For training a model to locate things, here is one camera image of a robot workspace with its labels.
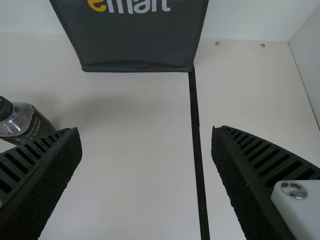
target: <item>bottle label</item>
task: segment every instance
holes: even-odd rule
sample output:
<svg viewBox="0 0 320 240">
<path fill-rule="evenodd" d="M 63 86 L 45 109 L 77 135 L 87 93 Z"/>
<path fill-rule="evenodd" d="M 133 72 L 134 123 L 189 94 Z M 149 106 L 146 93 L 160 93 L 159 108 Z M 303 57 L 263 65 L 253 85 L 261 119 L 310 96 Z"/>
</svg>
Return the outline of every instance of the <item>bottle label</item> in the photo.
<svg viewBox="0 0 320 240">
<path fill-rule="evenodd" d="M 40 129 L 40 125 L 41 125 L 41 120 L 38 117 L 35 117 L 33 126 L 31 131 L 26 135 L 26 137 L 30 140 L 32 140 L 39 132 Z"/>
</svg>

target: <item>white table surface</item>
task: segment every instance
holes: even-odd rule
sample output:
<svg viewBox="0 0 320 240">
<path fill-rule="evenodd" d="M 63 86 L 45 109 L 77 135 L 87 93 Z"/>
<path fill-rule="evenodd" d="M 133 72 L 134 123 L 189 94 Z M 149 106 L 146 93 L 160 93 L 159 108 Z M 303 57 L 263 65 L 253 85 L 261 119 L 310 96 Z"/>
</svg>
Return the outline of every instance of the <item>white table surface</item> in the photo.
<svg viewBox="0 0 320 240">
<path fill-rule="evenodd" d="M 320 131 L 289 45 L 264 42 L 262 48 L 261 43 L 202 39 L 196 55 L 211 239 L 246 239 L 211 157 L 213 125 L 256 135 L 320 167 Z"/>
<path fill-rule="evenodd" d="M 212 126 L 320 166 L 320 132 L 286 42 L 203 39 L 195 60 L 211 239 L 245 239 L 211 158 Z M 0 34 L 1 94 L 78 126 L 83 158 L 41 240 L 200 239 L 186 73 L 85 73 L 64 35 Z M 0 151 L 11 148 L 0 143 Z"/>
<path fill-rule="evenodd" d="M 85 73 L 64 35 L 0 46 L 1 94 L 82 141 L 40 240 L 200 239 L 187 73 Z"/>
</svg>

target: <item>white wall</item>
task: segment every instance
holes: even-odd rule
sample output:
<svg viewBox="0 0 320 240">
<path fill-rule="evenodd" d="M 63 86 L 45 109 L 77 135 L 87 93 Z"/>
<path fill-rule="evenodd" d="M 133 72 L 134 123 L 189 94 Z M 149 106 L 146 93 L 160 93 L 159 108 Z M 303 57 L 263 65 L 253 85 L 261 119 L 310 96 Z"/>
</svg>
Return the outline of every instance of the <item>white wall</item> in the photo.
<svg viewBox="0 0 320 240">
<path fill-rule="evenodd" d="M 320 123 L 320 6 L 289 42 L 306 93 Z"/>
<path fill-rule="evenodd" d="M 209 0 L 202 37 L 288 41 L 320 0 Z"/>
<path fill-rule="evenodd" d="M 202 37 L 288 41 L 320 0 L 209 0 Z M 49 0 L 2 0 L 0 33 L 63 33 Z"/>
</svg>

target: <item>black foam pad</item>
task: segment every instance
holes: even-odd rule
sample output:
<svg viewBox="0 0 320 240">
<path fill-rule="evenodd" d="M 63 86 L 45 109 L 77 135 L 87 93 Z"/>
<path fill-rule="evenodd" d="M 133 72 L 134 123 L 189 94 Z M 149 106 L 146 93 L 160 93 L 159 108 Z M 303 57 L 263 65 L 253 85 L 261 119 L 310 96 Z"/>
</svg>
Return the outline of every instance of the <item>black foam pad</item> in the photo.
<svg viewBox="0 0 320 240">
<path fill-rule="evenodd" d="M 282 180 L 320 179 L 320 169 L 247 132 L 213 127 L 212 159 L 248 240 L 294 240 L 271 201 Z"/>
<path fill-rule="evenodd" d="M 76 128 L 0 154 L 1 240 L 39 238 L 81 158 Z"/>
</svg>

